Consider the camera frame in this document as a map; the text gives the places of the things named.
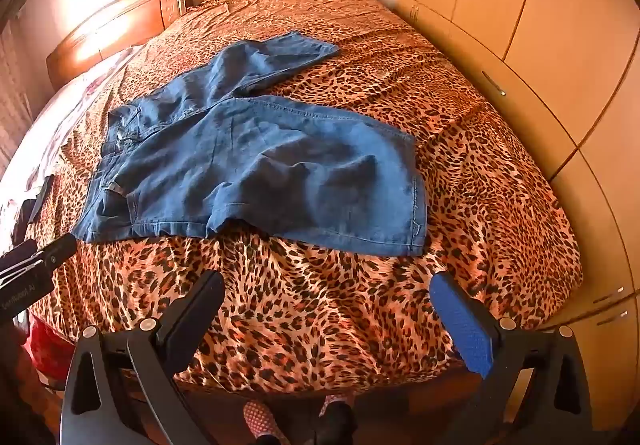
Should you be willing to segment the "wooden side headboard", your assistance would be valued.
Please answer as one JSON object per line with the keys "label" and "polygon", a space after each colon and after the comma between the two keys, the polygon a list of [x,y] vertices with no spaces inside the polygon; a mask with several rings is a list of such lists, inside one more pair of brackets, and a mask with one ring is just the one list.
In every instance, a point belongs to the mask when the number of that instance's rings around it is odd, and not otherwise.
{"label": "wooden side headboard", "polygon": [[72,30],[48,55],[57,91],[123,49],[142,46],[183,16],[192,0],[115,0]]}

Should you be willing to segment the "wooden wardrobe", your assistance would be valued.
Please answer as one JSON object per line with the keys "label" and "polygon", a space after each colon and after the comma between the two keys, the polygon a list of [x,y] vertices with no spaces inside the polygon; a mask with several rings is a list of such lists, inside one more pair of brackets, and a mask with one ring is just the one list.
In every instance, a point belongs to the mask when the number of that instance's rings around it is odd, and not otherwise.
{"label": "wooden wardrobe", "polygon": [[582,286],[556,324],[578,339],[594,425],[639,405],[636,0],[396,0],[508,120],[570,218]]}

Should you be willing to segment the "blue denim pants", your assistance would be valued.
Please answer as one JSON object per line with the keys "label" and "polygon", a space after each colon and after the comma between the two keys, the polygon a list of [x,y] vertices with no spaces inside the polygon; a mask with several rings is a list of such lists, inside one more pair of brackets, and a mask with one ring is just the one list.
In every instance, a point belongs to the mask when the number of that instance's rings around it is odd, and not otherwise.
{"label": "blue denim pants", "polygon": [[113,109],[74,235],[209,238],[240,220],[324,248],[420,254],[427,205],[413,138],[269,93],[336,51],[296,31],[242,40]]}

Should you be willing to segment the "red cloth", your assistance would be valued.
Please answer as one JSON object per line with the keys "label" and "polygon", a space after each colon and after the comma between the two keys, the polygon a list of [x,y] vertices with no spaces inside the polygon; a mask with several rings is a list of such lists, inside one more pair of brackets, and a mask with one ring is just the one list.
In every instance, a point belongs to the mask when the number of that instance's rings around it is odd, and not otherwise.
{"label": "red cloth", "polygon": [[73,343],[60,337],[37,316],[29,314],[23,347],[39,373],[55,382],[65,383],[75,352]]}

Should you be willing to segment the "leopard print bedspread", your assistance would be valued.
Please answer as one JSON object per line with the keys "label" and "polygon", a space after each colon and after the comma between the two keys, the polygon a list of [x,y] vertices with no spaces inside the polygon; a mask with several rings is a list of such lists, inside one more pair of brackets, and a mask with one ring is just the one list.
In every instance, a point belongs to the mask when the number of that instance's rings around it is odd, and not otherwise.
{"label": "leopard print bedspread", "polygon": [[375,0],[219,0],[118,68],[30,230],[76,253],[35,314],[76,340],[157,317],[204,271],[226,298],[183,381],[305,392],[456,362],[446,272],[535,328],[582,283],[532,156],[446,56]]}

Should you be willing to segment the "red checkered slipper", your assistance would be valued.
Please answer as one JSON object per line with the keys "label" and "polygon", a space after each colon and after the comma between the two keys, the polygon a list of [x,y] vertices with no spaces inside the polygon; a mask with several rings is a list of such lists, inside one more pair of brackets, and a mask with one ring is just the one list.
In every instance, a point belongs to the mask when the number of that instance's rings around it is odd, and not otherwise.
{"label": "red checkered slipper", "polygon": [[270,409],[263,403],[247,402],[243,407],[243,416],[256,445],[288,445],[290,443],[278,427]]}

